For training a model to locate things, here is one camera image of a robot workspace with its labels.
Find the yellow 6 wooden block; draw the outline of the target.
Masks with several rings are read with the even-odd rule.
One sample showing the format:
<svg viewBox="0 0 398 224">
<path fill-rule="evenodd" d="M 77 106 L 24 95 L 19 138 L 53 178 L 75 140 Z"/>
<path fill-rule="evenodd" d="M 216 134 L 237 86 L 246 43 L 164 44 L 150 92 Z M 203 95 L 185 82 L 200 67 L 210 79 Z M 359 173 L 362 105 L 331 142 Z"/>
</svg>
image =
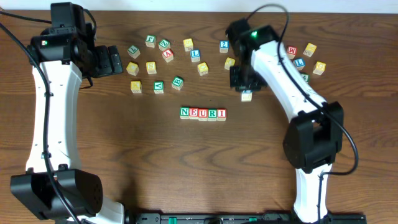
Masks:
<svg viewBox="0 0 398 224">
<path fill-rule="evenodd" d="M 194 49 L 193 39 L 184 39 L 183 46 L 186 52 L 189 52 Z"/>
</svg>

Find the yellow S wooden block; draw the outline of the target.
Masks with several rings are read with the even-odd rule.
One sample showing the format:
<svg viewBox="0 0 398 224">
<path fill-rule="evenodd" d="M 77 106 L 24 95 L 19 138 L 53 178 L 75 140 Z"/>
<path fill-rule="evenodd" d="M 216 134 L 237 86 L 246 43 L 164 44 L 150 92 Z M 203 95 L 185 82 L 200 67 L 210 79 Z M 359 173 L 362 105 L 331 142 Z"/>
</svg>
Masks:
<svg viewBox="0 0 398 224">
<path fill-rule="evenodd" d="M 149 75 L 157 73 L 156 63 L 154 61 L 146 62 L 146 70 Z"/>
</svg>

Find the green Z wooden block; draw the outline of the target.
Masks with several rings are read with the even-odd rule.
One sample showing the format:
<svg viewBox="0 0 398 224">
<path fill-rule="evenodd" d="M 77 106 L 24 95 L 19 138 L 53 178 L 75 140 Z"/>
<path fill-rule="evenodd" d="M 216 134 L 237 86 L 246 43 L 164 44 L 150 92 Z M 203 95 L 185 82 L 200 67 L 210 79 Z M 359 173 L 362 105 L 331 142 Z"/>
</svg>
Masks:
<svg viewBox="0 0 398 224">
<path fill-rule="evenodd" d="M 165 50 L 167 50 L 167 49 L 169 49 L 169 48 L 171 48 L 171 44 L 170 44 L 170 42 L 169 42 L 167 39 L 162 39 L 162 40 L 159 42 L 159 49 L 160 49 L 161 51 L 165 51 Z"/>
</svg>

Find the yellow C wooden block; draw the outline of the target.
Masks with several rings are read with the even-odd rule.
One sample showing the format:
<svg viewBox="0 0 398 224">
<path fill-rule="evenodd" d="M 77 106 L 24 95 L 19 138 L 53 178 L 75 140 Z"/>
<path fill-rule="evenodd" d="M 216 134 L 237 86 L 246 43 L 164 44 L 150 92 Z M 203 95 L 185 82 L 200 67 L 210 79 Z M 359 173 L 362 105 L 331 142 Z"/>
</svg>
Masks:
<svg viewBox="0 0 398 224">
<path fill-rule="evenodd" d="M 136 63 L 129 62 L 127 67 L 126 67 L 126 71 L 130 75 L 137 76 L 137 74 L 139 72 L 139 66 Z"/>
</svg>

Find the red E wooden block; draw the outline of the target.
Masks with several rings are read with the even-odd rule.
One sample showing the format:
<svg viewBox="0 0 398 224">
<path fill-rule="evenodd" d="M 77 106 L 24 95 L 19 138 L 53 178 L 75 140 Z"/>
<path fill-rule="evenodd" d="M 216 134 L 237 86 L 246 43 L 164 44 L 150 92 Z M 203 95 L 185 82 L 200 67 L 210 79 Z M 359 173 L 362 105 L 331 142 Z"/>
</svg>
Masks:
<svg viewBox="0 0 398 224">
<path fill-rule="evenodd" d="M 198 108 L 189 108 L 189 119 L 198 119 Z"/>
</svg>

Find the green R wooden block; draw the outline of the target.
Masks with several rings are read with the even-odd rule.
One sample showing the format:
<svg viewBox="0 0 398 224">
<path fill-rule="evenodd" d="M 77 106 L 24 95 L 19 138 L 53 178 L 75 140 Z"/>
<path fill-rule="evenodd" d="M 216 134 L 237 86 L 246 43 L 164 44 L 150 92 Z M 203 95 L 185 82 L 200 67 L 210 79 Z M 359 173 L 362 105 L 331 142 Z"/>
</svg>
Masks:
<svg viewBox="0 0 398 224">
<path fill-rule="evenodd" d="M 208 109 L 208 121 L 216 121 L 217 120 L 217 109 Z"/>
</svg>

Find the red U wooden block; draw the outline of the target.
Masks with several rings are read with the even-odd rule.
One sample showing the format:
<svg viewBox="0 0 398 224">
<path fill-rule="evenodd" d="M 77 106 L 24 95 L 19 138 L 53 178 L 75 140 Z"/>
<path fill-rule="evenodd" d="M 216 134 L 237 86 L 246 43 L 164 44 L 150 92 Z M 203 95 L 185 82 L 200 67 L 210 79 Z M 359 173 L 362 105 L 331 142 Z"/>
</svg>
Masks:
<svg viewBox="0 0 398 224">
<path fill-rule="evenodd" d="M 198 120 L 199 121 L 207 121 L 208 120 L 208 109 L 206 109 L 206 108 L 198 109 Z"/>
</svg>

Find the yellow block far right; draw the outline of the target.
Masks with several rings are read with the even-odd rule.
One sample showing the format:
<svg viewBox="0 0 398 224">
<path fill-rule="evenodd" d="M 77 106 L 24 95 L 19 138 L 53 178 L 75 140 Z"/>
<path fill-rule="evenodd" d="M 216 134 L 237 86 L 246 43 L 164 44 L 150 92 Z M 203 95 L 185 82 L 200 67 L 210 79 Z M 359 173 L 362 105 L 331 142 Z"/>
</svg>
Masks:
<svg viewBox="0 0 398 224">
<path fill-rule="evenodd" d="M 305 50 L 303 51 L 303 54 L 308 57 L 311 57 L 315 53 L 316 49 L 317 49 L 317 46 L 315 44 L 309 42 L 307 44 Z"/>
</svg>

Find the green N wooden block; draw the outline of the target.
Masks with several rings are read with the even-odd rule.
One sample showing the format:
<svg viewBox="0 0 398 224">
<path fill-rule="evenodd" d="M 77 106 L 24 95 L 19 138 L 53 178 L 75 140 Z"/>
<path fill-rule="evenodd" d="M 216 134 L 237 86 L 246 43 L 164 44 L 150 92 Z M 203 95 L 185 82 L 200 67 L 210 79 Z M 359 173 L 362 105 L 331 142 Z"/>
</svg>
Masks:
<svg viewBox="0 0 398 224">
<path fill-rule="evenodd" d="M 181 107 L 179 114 L 180 114 L 180 119 L 189 119 L 189 107 Z"/>
</svg>

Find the blue P wooden block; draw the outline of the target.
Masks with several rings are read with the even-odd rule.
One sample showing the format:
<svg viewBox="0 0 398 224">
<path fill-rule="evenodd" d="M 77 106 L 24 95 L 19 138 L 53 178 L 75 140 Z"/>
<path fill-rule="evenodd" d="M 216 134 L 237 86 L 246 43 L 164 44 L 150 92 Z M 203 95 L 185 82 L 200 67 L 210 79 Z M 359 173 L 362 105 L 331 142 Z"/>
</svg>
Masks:
<svg viewBox="0 0 398 224">
<path fill-rule="evenodd" d="M 241 92 L 241 101 L 242 102 L 250 102 L 252 101 L 252 91 L 244 90 Z"/>
</svg>

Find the green 4 wooden block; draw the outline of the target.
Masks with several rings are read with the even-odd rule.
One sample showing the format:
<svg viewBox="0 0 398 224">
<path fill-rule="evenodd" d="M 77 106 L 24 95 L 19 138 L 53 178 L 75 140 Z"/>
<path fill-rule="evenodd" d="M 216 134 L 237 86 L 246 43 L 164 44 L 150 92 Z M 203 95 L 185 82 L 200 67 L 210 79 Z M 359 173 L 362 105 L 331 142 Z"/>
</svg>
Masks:
<svg viewBox="0 0 398 224">
<path fill-rule="evenodd" d="M 309 76 L 308 74 L 302 73 L 301 76 L 302 76 L 302 78 L 303 78 L 307 83 L 309 83 L 309 81 L 310 81 L 310 76 Z"/>
</svg>

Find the blue L block right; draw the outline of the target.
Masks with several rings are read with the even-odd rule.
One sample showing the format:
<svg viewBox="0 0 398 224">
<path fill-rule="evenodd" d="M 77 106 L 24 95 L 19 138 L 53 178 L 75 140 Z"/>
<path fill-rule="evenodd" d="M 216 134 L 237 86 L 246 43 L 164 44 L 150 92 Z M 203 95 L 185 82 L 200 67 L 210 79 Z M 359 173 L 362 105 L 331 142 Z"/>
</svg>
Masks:
<svg viewBox="0 0 398 224">
<path fill-rule="evenodd" d="M 302 70 L 305 67 L 305 61 L 303 58 L 296 58 L 293 60 L 293 63 L 297 70 Z"/>
</svg>

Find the blue 2 wooden block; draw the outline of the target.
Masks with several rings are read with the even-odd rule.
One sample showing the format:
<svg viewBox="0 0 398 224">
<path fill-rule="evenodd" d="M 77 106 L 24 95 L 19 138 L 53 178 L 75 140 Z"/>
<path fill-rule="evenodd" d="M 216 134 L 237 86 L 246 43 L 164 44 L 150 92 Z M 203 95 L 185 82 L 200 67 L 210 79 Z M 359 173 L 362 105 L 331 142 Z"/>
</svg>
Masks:
<svg viewBox="0 0 398 224">
<path fill-rule="evenodd" d="M 220 53 L 226 54 L 229 51 L 229 42 L 227 40 L 220 41 Z"/>
</svg>

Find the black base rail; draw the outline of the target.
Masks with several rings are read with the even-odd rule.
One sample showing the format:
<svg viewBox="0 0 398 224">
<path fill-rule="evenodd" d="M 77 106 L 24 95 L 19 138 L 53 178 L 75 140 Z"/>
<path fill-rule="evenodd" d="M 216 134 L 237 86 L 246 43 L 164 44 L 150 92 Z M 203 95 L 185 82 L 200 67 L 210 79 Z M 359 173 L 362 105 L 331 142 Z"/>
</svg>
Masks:
<svg viewBox="0 0 398 224">
<path fill-rule="evenodd" d="M 303 223 L 293 213 L 269 212 L 262 215 L 179 215 L 142 213 L 136 215 L 131 223 L 135 224 L 266 224 L 266 223 Z M 365 215 L 328 214 L 320 223 L 324 224 L 367 224 Z"/>
</svg>

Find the red I wooden block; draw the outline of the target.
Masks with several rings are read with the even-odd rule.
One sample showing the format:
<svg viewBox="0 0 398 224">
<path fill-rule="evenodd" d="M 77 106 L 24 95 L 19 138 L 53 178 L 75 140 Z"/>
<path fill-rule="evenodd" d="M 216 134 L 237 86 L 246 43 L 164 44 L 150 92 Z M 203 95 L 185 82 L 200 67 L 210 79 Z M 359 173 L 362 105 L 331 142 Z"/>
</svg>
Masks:
<svg viewBox="0 0 398 224">
<path fill-rule="evenodd" d="M 226 109 L 217 109 L 217 120 L 218 121 L 226 121 L 227 110 Z"/>
</svg>

